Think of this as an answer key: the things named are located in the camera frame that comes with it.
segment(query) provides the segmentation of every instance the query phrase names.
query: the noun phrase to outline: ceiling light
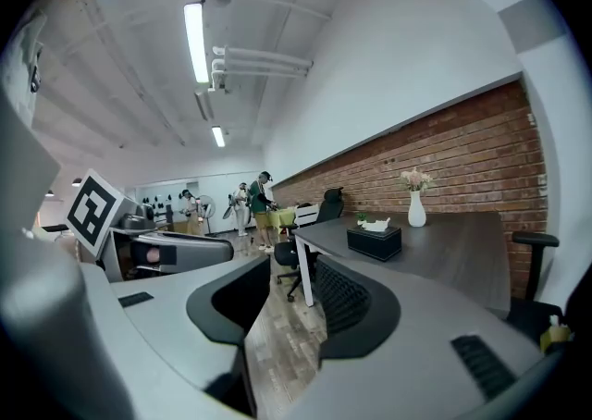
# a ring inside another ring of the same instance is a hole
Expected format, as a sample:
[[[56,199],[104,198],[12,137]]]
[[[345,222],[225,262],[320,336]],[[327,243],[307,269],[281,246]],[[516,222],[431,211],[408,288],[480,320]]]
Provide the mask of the ceiling light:
[[[198,83],[209,83],[210,77],[205,62],[203,6],[201,3],[187,4],[183,7],[183,12],[195,79]]]
[[[222,129],[220,128],[220,126],[212,127],[212,132],[214,133],[214,137],[216,139],[218,147],[224,147],[224,136],[222,135]]]

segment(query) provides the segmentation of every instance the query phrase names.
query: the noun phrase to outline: brick wall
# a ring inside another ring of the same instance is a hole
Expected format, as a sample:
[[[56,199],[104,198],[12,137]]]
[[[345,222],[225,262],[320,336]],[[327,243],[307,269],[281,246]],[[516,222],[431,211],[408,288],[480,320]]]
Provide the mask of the brick wall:
[[[342,186],[346,212],[406,212],[410,197],[399,176],[413,167],[435,179],[422,195],[427,213],[500,213],[512,295],[524,296],[529,247],[510,235],[546,229],[547,192],[537,126],[518,81],[338,155],[275,185],[273,193],[283,205],[319,203],[325,189]]]

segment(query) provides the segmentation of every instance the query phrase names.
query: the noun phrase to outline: white ceiling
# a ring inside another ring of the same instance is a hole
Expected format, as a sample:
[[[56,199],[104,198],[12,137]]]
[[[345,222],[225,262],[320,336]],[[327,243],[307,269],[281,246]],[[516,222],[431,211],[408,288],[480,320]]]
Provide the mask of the white ceiling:
[[[199,0],[70,0],[44,8],[42,89],[33,128],[69,167],[117,158],[117,149],[150,151],[185,146],[214,150],[221,125],[232,149],[262,143],[290,79],[229,77],[230,94],[210,101],[205,121],[183,6]],[[339,0],[282,0],[331,15]],[[308,57],[322,19],[250,0],[214,8],[206,2],[206,51],[237,46]]]

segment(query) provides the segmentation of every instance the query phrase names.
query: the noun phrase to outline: office chair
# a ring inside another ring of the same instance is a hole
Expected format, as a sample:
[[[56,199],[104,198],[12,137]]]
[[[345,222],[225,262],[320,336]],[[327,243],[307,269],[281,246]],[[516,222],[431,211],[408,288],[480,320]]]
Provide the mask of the office chair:
[[[559,306],[536,302],[534,300],[543,262],[543,251],[546,247],[558,247],[559,240],[549,234],[514,232],[512,234],[512,241],[518,244],[528,244],[533,250],[525,298],[511,298],[510,313],[506,321],[538,345],[540,343],[540,335],[550,326],[549,317],[551,315],[557,315],[561,319],[562,316]]]
[[[310,224],[323,223],[331,219],[337,219],[341,216],[341,212],[343,211],[343,199],[341,197],[342,189],[343,187],[339,187],[325,191],[324,201],[321,203],[316,221]],[[282,225],[280,227],[283,229],[295,230],[299,226],[296,224],[291,224]],[[311,269],[310,273],[313,274],[316,254],[310,254],[308,246],[305,246],[305,251],[306,260],[308,262],[309,268]],[[299,264],[298,254],[296,252],[296,240],[293,237],[290,237],[288,241],[276,244],[274,256],[276,257],[277,263],[281,266],[290,266],[291,268],[296,269]],[[300,269],[294,270],[293,272],[289,272],[288,274],[278,275],[277,284],[280,284],[283,278],[296,278],[292,283],[288,295],[286,295],[286,297],[288,298],[288,302],[292,303],[294,301],[292,293],[302,283],[302,274],[300,272]]]

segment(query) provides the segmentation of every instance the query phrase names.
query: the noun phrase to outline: floor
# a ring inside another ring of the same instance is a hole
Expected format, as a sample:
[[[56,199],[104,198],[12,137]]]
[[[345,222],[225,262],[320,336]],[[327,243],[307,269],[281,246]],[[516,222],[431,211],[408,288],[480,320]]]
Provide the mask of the floor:
[[[235,257],[260,254],[251,237],[239,238],[236,232],[218,237],[232,242]],[[276,283],[277,274],[290,271],[279,266],[272,254],[269,298],[245,342],[257,418],[263,420],[282,418],[301,395],[316,374],[319,344],[327,337],[319,304],[306,306],[302,286],[294,292],[294,302],[288,303],[292,279]]]

